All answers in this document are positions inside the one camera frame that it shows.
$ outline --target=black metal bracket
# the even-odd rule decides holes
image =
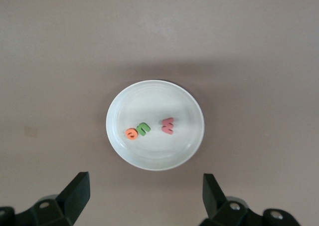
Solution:
[[[55,199],[41,200],[19,214],[0,207],[0,226],[72,226],[89,198],[89,173],[80,172]]]
[[[208,218],[200,226],[300,226],[286,211],[267,209],[260,216],[240,202],[229,201],[212,174],[204,174],[203,201]]]

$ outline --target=beige table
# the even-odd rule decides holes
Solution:
[[[184,165],[131,166],[105,117],[164,79],[200,104]],[[0,204],[17,212],[89,171],[77,226],[196,226],[203,173],[253,211],[319,223],[318,0],[0,0]]]

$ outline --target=screw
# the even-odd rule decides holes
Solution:
[[[40,209],[44,209],[46,207],[48,207],[50,204],[48,202],[43,202],[42,204],[40,204],[39,208]]]
[[[284,216],[278,211],[271,211],[270,214],[272,217],[274,217],[277,220],[282,220],[284,218]]]
[[[237,203],[231,203],[230,207],[232,210],[240,210],[240,206]]]

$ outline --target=table surface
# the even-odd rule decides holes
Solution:
[[[0,0],[0,204],[89,171],[77,226],[196,226],[202,175],[261,214],[319,222],[318,0]],[[197,153],[138,169],[110,145],[114,97],[147,79],[199,103]]]

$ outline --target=plate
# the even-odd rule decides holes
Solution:
[[[204,118],[196,100],[180,86],[146,80],[115,97],[106,131],[114,150],[128,163],[145,170],[168,170],[195,154],[203,139]]]

